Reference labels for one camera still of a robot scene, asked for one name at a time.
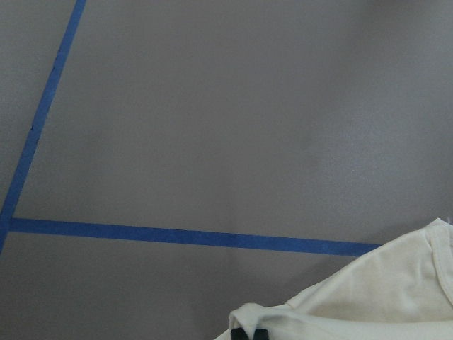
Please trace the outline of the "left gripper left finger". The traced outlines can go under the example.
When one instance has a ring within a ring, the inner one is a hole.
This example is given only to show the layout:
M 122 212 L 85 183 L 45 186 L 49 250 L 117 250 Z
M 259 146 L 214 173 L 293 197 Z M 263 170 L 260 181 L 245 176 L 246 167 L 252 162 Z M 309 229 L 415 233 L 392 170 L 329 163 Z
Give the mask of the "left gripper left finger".
M 243 329 L 232 329 L 230 331 L 231 340 L 246 340 L 246 332 Z

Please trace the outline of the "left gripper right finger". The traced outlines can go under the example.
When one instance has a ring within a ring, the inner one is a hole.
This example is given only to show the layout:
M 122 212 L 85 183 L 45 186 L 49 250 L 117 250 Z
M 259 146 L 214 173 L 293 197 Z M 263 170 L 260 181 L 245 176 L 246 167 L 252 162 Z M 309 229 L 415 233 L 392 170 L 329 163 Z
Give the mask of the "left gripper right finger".
M 253 340 L 269 340 L 267 329 L 256 329 L 253 334 Z

